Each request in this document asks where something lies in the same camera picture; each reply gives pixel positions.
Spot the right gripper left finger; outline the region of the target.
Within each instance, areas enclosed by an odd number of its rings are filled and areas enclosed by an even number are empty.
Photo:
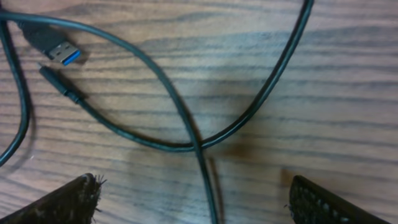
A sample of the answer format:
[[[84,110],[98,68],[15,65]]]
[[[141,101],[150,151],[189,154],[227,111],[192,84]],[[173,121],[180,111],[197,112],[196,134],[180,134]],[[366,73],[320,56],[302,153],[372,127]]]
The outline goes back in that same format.
[[[103,177],[83,174],[29,205],[1,218],[1,224],[91,224]]]

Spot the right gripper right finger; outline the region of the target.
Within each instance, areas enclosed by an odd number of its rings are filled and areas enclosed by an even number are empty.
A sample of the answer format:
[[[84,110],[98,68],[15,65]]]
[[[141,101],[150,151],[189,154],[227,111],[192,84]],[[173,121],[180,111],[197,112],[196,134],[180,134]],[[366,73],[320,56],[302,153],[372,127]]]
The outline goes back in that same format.
[[[296,224],[389,224],[301,175],[293,178],[288,207]]]

